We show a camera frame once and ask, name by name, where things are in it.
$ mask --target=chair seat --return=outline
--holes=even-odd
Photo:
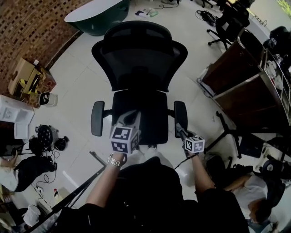
[[[114,93],[112,125],[131,110],[141,111],[140,145],[163,144],[168,141],[167,96],[160,91],[118,91]]]

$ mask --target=silver watch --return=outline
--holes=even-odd
[[[111,164],[116,167],[122,167],[123,164],[125,164],[125,161],[120,161],[117,159],[112,158],[113,154],[109,155],[107,164]]]

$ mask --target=tile floor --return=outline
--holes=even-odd
[[[134,14],[146,7],[158,7],[159,4],[157,0],[154,2],[139,0],[137,5],[132,3],[126,21],[150,20],[161,24],[169,29],[174,40],[186,46],[189,54],[170,83],[169,93],[167,93],[168,107],[173,109],[173,102],[176,100],[184,101],[188,111],[189,129],[203,136],[206,144],[209,144],[222,132],[220,121],[215,116],[215,112],[220,109],[210,98],[204,96],[196,84],[196,79],[203,69],[222,55],[223,45],[208,46],[207,42],[213,38],[206,29],[211,27],[196,18],[196,10],[202,10],[202,7],[194,1],[183,0],[179,7],[162,9],[156,17],[150,19],[140,18]],[[91,54],[92,46],[102,39],[102,36],[90,36],[84,33],[53,65],[50,72],[57,86],[52,92],[58,94],[58,105],[36,109],[29,127],[30,135],[32,135],[35,134],[35,126],[50,124],[59,130],[60,137],[67,136],[70,140],[67,148],[60,152],[60,157],[56,160],[58,170],[55,181],[50,184],[39,183],[44,189],[43,197],[46,203],[44,200],[40,202],[47,208],[55,205],[54,188],[65,187],[72,192],[101,168],[101,164],[89,154],[89,151],[95,151],[104,160],[110,153],[108,139],[110,118],[104,120],[103,137],[95,137],[90,131],[90,117],[94,102],[103,100],[106,109],[112,107],[113,93],[110,84]],[[176,166],[185,156],[181,149],[182,142],[175,138],[173,129],[174,121],[169,118],[169,141],[164,145],[159,145],[158,150],[173,166]],[[258,159],[247,156],[237,161],[236,149],[231,137],[226,137],[214,150],[220,151],[224,160],[233,156],[235,158],[233,163],[251,164],[255,167],[260,162]],[[188,164],[184,166],[191,172]],[[47,175],[50,181],[55,177],[54,173]],[[34,184],[23,192],[29,203],[35,203],[39,198],[33,189],[37,181],[43,181],[43,177],[38,177]],[[75,204],[76,207],[84,203],[95,182]],[[196,199],[194,191],[193,187],[183,183],[185,199]]]

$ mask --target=black shirt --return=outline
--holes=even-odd
[[[158,157],[120,171],[105,208],[63,209],[57,232],[249,232],[233,193],[209,189],[183,200],[175,170]]]
[[[270,49],[272,54],[280,54],[284,57],[286,54],[291,56],[291,34],[284,26],[275,28],[270,33],[270,38],[276,40],[276,46]]]

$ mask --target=chair base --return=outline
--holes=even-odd
[[[219,36],[219,34],[218,34],[216,31],[213,31],[213,30],[211,30],[211,29],[207,29],[206,31],[207,31],[208,33],[209,33],[209,32],[212,32],[214,35],[216,35],[216,36],[219,37],[219,39],[217,39],[217,40],[215,40],[215,41],[208,42],[208,45],[209,45],[209,46],[211,46],[213,43],[217,43],[217,42],[220,42],[220,41],[221,41],[221,42],[223,42],[224,47],[225,47],[225,49],[227,50],[227,49],[228,49],[227,44],[232,45],[232,43],[230,43],[227,39],[225,39],[225,38],[221,38],[221,37]]]
[[[202,5],[203,8],[205,7],[205,3],[208,3],[210,5],[210,7],[213,8],[213,5],[207,0],[202,0],[202,3],[203,3],[203,5]]]

